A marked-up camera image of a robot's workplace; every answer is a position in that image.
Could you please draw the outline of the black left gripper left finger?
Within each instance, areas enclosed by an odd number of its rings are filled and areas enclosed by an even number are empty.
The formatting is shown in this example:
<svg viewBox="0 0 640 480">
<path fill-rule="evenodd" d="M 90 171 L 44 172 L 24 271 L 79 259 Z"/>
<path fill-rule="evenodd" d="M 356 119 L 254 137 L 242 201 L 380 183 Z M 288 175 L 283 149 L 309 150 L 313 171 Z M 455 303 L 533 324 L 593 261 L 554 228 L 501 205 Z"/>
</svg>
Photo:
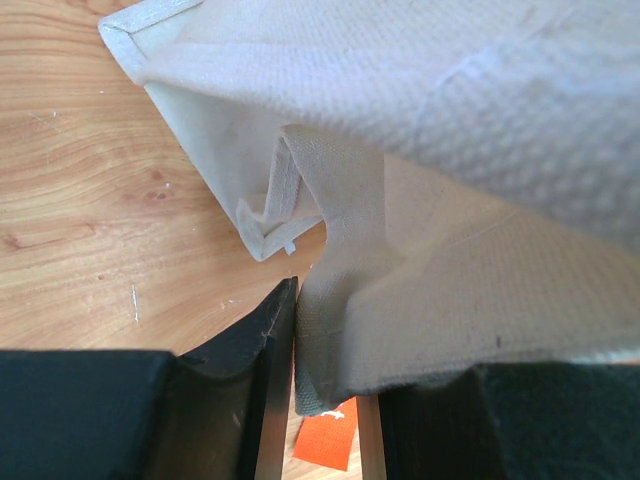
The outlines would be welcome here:
<svg viewBox="0 0 640 480">
<path fill-rule="evenodd" d="M 5 350 L 5 479 L 278 479 L 298 281 L 197 348 Z"/>
</svg>

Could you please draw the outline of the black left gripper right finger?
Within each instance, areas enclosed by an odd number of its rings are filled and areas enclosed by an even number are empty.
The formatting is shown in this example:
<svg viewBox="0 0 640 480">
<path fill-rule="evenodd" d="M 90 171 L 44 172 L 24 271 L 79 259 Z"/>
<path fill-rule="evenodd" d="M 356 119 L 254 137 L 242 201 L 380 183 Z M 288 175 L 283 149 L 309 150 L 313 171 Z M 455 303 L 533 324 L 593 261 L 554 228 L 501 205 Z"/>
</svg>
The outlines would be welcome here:
<svg viewBox="0 0 640 480">
<path fill-rule="evenodd" d="M 379 398 L 390 479 L 636 479 L 636 365 L 477 365 Z"/>
</svg>

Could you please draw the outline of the beige canvas tote bag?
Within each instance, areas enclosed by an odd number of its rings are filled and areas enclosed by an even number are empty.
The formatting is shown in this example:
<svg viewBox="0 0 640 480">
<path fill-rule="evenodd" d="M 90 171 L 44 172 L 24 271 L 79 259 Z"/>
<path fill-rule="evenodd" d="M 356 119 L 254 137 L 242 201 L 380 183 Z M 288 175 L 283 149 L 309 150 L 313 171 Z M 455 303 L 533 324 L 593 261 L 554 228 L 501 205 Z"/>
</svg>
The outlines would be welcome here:
<svg viewBox="0 0 640 480">
<path fill-rule="evenodd" d="M 639 356 L 635 1 L 142 1 L 99 24 L 253 258 L 317 224 L 296 407 Z"/>
</svg>

